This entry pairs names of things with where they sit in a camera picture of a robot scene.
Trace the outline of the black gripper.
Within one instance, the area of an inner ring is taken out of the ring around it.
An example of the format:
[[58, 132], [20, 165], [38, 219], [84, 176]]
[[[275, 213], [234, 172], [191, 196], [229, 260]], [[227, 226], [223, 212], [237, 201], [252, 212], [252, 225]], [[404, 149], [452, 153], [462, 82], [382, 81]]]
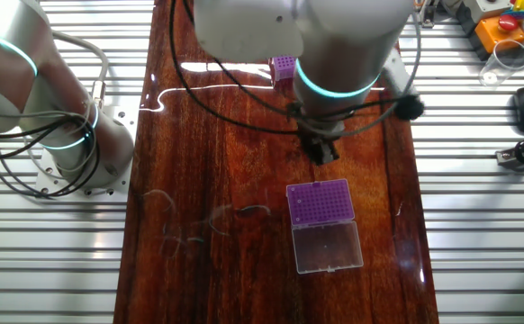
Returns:
[[339, 159], [339, 153], [335, 146], [335, 141], [338, 138], [329, 138], [308, 130], [299, 130], [298, 137], [303, 151], [309, 155], [309, 159], [316, 166]]

